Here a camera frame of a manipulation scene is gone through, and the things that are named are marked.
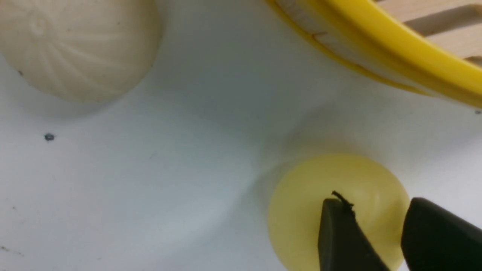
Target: yellow sphere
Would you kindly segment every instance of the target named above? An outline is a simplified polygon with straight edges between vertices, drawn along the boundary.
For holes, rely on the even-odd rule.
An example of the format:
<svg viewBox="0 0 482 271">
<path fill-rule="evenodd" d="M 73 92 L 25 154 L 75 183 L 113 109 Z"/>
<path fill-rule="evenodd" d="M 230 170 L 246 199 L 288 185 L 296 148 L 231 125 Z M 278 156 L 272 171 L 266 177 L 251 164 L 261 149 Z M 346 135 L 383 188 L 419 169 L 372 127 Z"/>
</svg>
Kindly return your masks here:
<svg viewBox="0 0 482 271">
<path fill-rule="evenodd" d="M 400 241 L 410 203 L 398 179 L 380 164 L 350 154 L 309 159 L 288 172 L 268 210 L 269 238 L 289 271 L 319 271 L 323 200 L 336 190 L 355 204 L 356 220 L 391 270 L 403 262 Z"/>
</svg>

